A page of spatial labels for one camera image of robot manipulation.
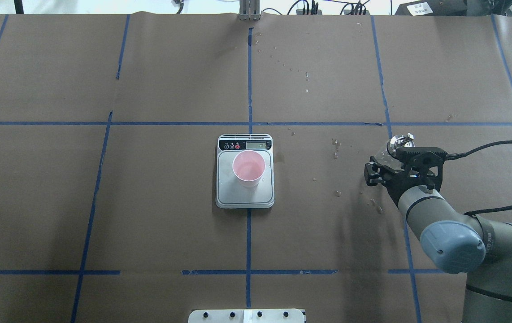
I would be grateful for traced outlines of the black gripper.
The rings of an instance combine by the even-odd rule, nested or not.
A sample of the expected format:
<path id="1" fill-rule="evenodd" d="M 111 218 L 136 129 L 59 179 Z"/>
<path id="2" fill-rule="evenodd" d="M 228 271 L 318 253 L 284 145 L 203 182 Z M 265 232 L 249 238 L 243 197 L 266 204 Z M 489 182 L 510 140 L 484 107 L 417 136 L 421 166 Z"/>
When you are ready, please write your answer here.
<path id="1" fill-rule="evenodd" d="M 369 187 L 384 186 L 395 205 L 398 205 L 401 196 L 413 187 L 423 186 L 424 192 L 430 192 L 433 189 L 439 192 L 443 183 L 442 170 L 438 170 L 437 175 L 429 171 L 428 175 L 423 177 L 411 176 L 406 171 L 394 174 L 389 168 L 379 163 L 375 156 L 370 156 L 369 161 L 365 163 L 363 176 L 365 184 Z"/>

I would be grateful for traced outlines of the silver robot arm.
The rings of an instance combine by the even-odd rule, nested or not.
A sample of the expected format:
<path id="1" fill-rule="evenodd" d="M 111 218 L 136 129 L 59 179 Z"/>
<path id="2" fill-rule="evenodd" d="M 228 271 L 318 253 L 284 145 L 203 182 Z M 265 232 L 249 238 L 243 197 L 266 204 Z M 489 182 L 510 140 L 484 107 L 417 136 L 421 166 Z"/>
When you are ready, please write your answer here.
<path id="1" fill-rule="evenodd" d="M 371 156 L 368 186 L 381 184 L 434 265 L 466 274 L 463 323 L 512 323 L 512 223 L 456 211 L 440 194 L 444 160 Z"/>

